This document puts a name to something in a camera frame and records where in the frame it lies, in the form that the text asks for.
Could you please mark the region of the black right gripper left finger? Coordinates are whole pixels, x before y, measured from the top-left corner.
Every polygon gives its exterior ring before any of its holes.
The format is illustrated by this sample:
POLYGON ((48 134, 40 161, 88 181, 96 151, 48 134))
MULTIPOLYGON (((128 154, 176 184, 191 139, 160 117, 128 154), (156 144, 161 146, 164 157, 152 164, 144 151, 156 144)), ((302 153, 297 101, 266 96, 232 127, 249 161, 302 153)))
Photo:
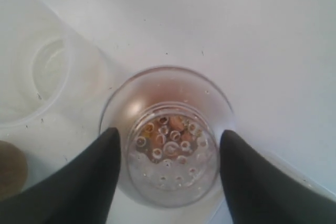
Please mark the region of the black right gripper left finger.
POLYGON ((120 135, 110 127, 62 169, 1 201, 1 223, 106 223, 120 168, 120 135))

